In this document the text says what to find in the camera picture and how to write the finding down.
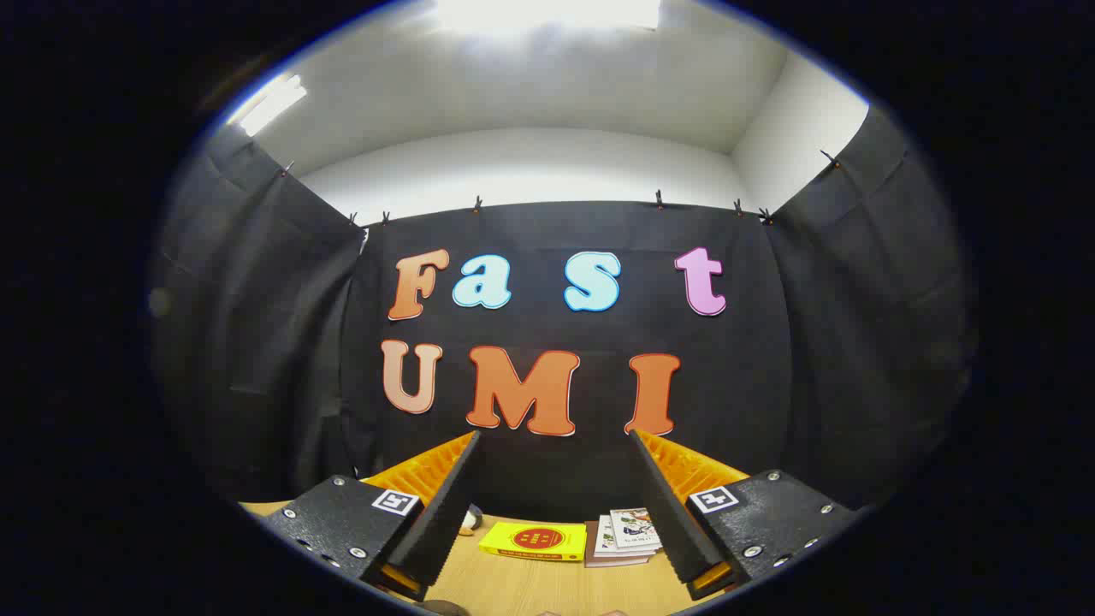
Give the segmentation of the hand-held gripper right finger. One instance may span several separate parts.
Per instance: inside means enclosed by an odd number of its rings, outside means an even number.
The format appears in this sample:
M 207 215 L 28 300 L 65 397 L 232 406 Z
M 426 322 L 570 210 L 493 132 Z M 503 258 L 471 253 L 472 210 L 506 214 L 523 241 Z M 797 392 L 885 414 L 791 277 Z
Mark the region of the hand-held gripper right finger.
M 695 601 L 779 574 L 861 518 L 787 470 L 750 476 L 639 429 L 630 443 L 641 505 Z

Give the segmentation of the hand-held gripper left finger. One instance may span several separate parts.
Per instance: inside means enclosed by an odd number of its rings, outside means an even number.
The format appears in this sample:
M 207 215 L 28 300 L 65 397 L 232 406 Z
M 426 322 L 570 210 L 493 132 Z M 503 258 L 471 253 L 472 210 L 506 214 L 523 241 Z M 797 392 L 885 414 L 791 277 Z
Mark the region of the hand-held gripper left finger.
M 471 507 L 480 435 L 471 430 L 364 480 L 333 475 L 258 522 L 337 576 L 422 600 Z

